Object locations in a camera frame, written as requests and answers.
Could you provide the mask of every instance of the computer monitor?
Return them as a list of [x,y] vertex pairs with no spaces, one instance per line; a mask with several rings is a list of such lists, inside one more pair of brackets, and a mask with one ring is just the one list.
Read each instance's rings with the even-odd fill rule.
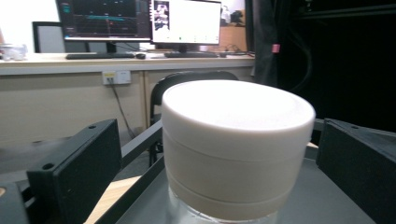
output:
[[56,0],[65,41],[150,42],[150,0]]
[[153,44],[218,45],[221,2],[207,0],[151,0]]

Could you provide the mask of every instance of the power outlet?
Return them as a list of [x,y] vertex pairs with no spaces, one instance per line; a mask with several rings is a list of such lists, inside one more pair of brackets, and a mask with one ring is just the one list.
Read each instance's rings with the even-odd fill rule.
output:
[[131,71],[105,71],[102,72],[103,84],[110,85],[109,79],[112,78],[113,84],[131,83]]

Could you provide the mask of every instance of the black keyboard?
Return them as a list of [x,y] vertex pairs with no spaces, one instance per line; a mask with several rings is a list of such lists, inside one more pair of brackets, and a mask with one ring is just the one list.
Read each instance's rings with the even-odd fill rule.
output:
[[165,56],[166,58],[218,58],[219,57],[216,53],[210,53],[210,52],[186,52],[186,53],[172,52],[172,53],[165,53],[163,56]]
[[132,53],[70,53],[66,55],[67,60],[79,59],[130,59],[134,58]]

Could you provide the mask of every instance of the chair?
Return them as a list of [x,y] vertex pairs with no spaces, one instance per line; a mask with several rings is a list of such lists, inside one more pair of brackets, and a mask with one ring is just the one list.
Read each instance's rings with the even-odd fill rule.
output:
[[[149,125],[153,125],[160,120],[161,114],[155,113],[156,106],[161,106],[163,103],[163,94],[165,91],[179,83],[195,81],[195,80],[209,80],[209,79],[228,79],[239,80],[234,74],[225,71],[210,71],[210,72],[177,72],[167,77],[164,77],[154,86],[151,91],[150,108],[149,108]],[[157,153],[163,152],[163,143],[158,141],[150,147],[149,150],[149,165],[151,166],[157,160]]]
[[65,43],[62,24],[57,21],[33,21],[35,53],[90,52],[88,43]]

